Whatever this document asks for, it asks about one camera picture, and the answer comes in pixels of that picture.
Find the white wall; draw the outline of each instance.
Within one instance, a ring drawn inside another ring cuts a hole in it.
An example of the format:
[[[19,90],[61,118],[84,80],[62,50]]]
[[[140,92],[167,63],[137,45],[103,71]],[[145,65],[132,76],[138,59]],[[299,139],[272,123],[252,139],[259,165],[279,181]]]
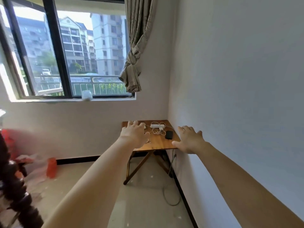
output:
[[[202,130],[304,219],[304,0],[180,0],[169,121]],[[196,156],[174,166],[199,227],[240,227]]]
[[[18,147],[56,158],[100,155],[118,138],[122,121],[166,119],[172,1],[158,2],[154,28],[142,55],[142,92],[135,101],[11,103],[0,80],[0,108],[7,110],[4,125],[16,130]]]

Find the railing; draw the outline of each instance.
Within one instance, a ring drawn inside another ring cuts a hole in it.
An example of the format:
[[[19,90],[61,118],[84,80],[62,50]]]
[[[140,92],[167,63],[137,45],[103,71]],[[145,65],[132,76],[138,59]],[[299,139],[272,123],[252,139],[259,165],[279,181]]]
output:
[[[59,75],[36,76],[35,81],[36,89],[42,94],[47,94],[53,89],[62,91]],[[83,90],[90,90],[93,95],[130,95],[118,76],[70,75],[70,81],[73,95],[81,95]]]

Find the sky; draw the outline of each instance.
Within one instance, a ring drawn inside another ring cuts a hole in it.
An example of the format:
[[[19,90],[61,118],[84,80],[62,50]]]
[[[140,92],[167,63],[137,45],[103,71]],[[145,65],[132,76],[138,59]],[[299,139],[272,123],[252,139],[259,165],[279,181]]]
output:
[[[14,7],[16,16],[22,18],[29,18],[34,20],[43,21],[45,13],[38,10],[34,10],[28,7]],[[93,30],[92,21],[90,18],[90,13],[83,12],[70,12],[70,11],[57,11],[59,18],[70,17],[75,22],[84,23],[87,29]],[[8,21],[5,16],[3,16],[5,25],[8,26]]]

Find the hand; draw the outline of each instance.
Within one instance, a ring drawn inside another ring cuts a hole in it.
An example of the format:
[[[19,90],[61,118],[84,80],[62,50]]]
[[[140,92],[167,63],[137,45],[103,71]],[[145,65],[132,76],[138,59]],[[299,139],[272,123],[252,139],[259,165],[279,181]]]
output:
[[[199,152],[199,150],[201,150],[207,143],[203,139],[203,133],[201,131],[196,133],[193,127],[178,127],[178,132],[180,134],[181,141],[173,141],[172,145],[185,153],[197,154],[197,152]]]
[[[143,122],[138,125],[138,121],[129,121],[128,126],[121,130],[120,138],[127,139],[135,148],[141,148],[150,138],[150,133],[145,133],[144,127]]]

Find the person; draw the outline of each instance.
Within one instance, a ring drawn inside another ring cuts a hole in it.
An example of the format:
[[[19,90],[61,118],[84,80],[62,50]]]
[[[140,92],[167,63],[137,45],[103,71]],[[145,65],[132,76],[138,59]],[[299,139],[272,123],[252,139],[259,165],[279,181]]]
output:
[[[120,137],[74,185],[43,228],[106,228],[132,151],[149,138],[144,123],[128,122]],[[192,127],[178,127],[181,151],[196,154],[243,228],[303,228],[304,222]]]

